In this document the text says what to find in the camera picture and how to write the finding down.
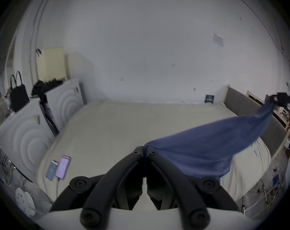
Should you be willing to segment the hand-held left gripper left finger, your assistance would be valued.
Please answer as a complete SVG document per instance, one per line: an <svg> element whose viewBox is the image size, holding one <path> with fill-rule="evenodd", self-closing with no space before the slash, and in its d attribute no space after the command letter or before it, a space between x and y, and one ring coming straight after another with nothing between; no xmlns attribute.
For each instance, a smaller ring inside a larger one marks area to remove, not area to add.
<svg viewBox="0 0 290 230"><path fill-rule="evenodd" d="M112 207L132 210L143 193L143 147L114 165L106 174L71 179L49 212L82 209L86 229L106 229Z"/></svg>

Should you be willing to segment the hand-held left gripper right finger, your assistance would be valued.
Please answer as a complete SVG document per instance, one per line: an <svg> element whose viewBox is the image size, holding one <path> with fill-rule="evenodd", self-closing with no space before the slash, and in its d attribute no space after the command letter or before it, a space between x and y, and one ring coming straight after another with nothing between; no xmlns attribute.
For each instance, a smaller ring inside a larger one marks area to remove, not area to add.
<svg viewBox="0 0 290 230"><path fill-rule="evenodd" d="M144 174L148 195L158 210L179 209L183 229L205 229L212 217L208 208L240 210L234 199L213 177L185 175L153 147L144 147Z"/></svg>

